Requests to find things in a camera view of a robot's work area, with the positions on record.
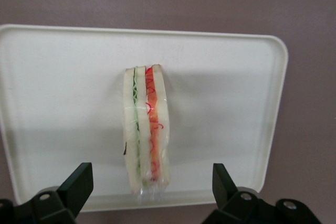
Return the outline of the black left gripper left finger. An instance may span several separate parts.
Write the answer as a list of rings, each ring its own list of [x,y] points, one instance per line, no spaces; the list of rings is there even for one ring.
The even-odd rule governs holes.
[[[1,223],[76,223],[92,191],[92,164],[81,163],[59,187],[45,188],[21,205],[1,199]]]

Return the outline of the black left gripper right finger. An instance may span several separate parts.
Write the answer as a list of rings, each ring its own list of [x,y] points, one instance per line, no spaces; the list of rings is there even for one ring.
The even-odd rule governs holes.
[[[212,191],[217,204],[203,223],[320,223],[302,202],[280,199],[270,205],[254,193],[239,190],[223,164],[213,164]]]

